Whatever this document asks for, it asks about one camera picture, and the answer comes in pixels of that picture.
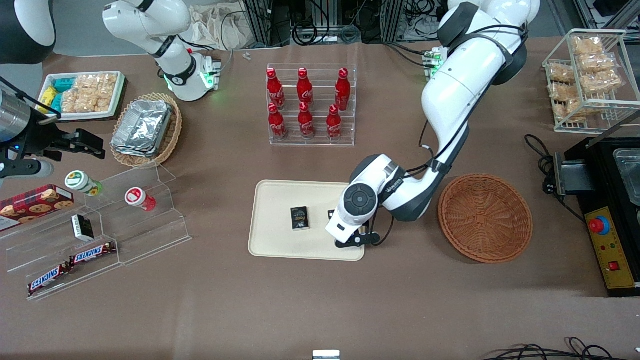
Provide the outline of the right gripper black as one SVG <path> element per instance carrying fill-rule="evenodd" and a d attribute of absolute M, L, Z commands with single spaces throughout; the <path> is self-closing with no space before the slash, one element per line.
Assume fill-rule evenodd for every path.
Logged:
<path fill-rule="evenodd" d="M 75 143 L 69 133 L 56 127 L 26 127 L 21 131 L 4 130 L 1 133 L 2 166 L 38 166 L 33 156 L 54 161 L 62 159 L 62 152 L 86 154 L 99 160 L 106 158 L 102 137 L 84 130 L 75 130 Z"/>

